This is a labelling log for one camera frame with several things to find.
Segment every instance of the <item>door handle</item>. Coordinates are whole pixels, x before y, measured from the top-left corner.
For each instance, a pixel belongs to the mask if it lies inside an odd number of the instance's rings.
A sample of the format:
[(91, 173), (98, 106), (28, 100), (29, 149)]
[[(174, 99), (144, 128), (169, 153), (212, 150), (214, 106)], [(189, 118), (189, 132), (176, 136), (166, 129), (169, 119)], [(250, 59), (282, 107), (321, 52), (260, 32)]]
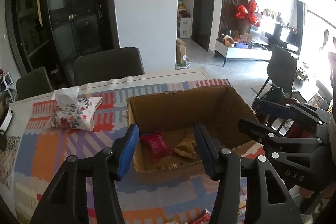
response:
[(42, 15), (41, 15), (41, 0), (36, 0), (36, 3), (37, 3), (37, 14), (39, 17), (39, 22), (41, 27), (43, 27)]
[(103, 21), (103, 15), (102, 15), (102, 12), (101, 12), (101, 5), (100, 4), (97, 5), (97, 10), (98, 10), (98, 18), (102, 22)]

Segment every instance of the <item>tissue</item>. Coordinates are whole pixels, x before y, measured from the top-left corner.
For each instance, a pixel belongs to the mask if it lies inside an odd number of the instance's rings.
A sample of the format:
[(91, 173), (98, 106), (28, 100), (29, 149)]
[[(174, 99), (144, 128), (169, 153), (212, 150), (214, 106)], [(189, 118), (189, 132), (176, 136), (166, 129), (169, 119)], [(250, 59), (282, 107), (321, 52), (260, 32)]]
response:
[(66, 105), (78, 105), (78, 92), (79, 87), (73, 86), (71, 88), (60, 89), (55, 92), (55, 99), (57, 106), (63, 110), (66, 109)]

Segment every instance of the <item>gray chair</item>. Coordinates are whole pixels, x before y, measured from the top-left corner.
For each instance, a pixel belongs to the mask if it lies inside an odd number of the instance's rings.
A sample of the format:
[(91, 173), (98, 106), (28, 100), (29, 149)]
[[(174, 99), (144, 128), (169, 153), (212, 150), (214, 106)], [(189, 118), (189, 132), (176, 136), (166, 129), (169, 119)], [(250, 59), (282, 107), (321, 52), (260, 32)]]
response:
[(35, 69), (16, 81), (18, 100), (53, 92), (45, 67)]
[(293, 88), (293, 82), (296, 77), (297, 60), (285, 49), (274, 44), (272, 46), (272, 56), (267, 66), (268, 78), (255, 99), (258, 98), (268, 81), (272, 81), (271, 89), (275, 87), (282, 88), (285, 93), (292, 97), (295, 93), (300, 93)]
[(114, 78), (145, 74), (140, 52), (135, 47), (125, 47), (92, 53), (73, 63), (75, 85), (85, 85)]

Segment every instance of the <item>balloon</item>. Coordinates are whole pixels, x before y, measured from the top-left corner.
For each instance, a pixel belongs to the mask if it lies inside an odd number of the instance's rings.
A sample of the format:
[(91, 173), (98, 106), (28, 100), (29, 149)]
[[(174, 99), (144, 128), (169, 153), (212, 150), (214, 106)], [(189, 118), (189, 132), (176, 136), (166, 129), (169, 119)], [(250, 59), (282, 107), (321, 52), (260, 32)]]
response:
[(244, 19), (248, 14), (248, 10), (246, 9), (244, 5), (239, 5), (237, 7), (237, 11), (238, 13), (236, 13), (236, 18), (238, 19)]
[(255, 0), (250, 0), (248, 4), (248, 9), (244, 5), (239, 5), (237, 7), (237, 13), (236, 18), (238, 19), (244, 19), (247, 17), (248, 21), (254, 25), (259, 27), (260, 26), (260, 20), (259, 18), (254, 15), (254, 13), (257, 13), (259, 11), (257, 2)]
[(255, 0), (250, 0), (247, 7), (248, 7), (249, 13), (253, 13), (253, 12), (257, 13), (259, 11), (257, 2)]
[(253, 13), (249, 13), (249, 14), (247, 15), (247, 19), (249, 20), (249, 22), (250, 22), (252, 25), (254, 25), (254, 26), (256, 26), (256, 27), (260, 27), (260, 20), (259, 20), (259, 18), (258, 18), (256, 15), (254, 15)]

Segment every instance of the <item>striped tablecloth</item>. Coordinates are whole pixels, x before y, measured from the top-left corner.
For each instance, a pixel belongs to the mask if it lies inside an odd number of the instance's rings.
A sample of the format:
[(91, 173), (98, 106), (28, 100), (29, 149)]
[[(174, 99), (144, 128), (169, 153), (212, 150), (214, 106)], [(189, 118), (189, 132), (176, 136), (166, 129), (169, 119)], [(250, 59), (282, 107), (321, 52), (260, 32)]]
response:
[[(94, 115), (92, 132), (64, 128), (46, 128), (46, 122), (56, 101), (33, 104), (31, 118), (22, 136), (14, 167), (14, 203), (18, 220), (29, 223), (33, 212), (54, 174), (69, 155), (90, 157), (124, 136), (127, 130), (126, 99), (130, 96), (188, 90), (199, 86), (229, 85), (224, 79), (139, 86), (110, 90), (89, 96), (103, 98)], [(260, 146), (248, 154), (261, 153)], [(246, 178), (241, 180), (239, 223), (243, 222), (246, 205)], [(163, 224), (178, 219), (185, 223), (195, 219), (206, 208), (212, 211), (218, 182), (206, 175), (174, 180), (167, 183), (143, 185), (133, 168), (115, 183), (120, 207), (127, 224)], [(87, 202), (90, 223), (96, 223), (92, 179), (87, 179)]]

